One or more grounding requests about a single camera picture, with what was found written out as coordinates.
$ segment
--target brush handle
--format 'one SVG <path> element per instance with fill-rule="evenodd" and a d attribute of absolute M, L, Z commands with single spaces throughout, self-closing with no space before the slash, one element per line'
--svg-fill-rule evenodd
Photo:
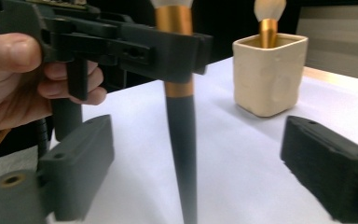
<path fill-rule="evenodd" d="M 172 154 L 185 224 L 197 223 L 197 143 L 194 97 L 166 97 Z"/>

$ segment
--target white bristles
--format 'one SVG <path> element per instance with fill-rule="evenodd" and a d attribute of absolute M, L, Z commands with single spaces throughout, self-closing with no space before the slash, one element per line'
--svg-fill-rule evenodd
<path fill-rule="evenodd" d="M 255 0 L 255 16 L 258 21 L 265 19 L 278 21 L 285 7 L 285 0 Z"/>
<path fill-rule="evenodd" d="M 150 0 L 154 8 L 166 6 L 185 6 L 191 7 L 193 0 Z"/>

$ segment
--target brass insert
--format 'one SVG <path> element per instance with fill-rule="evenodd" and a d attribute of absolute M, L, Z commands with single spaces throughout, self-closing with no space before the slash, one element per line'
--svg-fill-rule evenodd
<path fill-rule="evenodd" d="M 167 97 L 186 97 L 193 95 L 193 78 L 187 83 L 164 82 L 165 95 Z"/>
<path fill-rule="evenodd" d="M 13 187 L 19 185 L 24 180 L 25 180 L 24 174 L 8 175 L 1 180 L 0 187 L 2 189 L 13 188 Z"/>

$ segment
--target cream ceramic holder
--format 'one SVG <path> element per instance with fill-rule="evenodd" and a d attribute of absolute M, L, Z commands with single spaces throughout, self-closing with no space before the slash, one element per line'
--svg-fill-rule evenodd
<path fill-rule="evenodd" d="M 233 43 L 234 100 L 258 117 L 293 107 L 298 99 L 308 39 L 277 35 L 277 47 L 262 49 L 259 35 Z"/>

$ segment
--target white table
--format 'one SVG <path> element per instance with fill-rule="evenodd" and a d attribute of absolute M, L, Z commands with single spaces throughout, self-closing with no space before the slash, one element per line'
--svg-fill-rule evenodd
<path fill-rule="evenodd" d="M 303 77 L 296 106 L 261 119 L 235 105 L 232 59 L 195 76 L 199 224 L 336 223 L 280 159 L 285 118 L 313 119 L 358 144 L 358 91 Z M 111 114 L 116 160 L 87 224 L 182 224 L 161 81 L 84 106 Z"/>

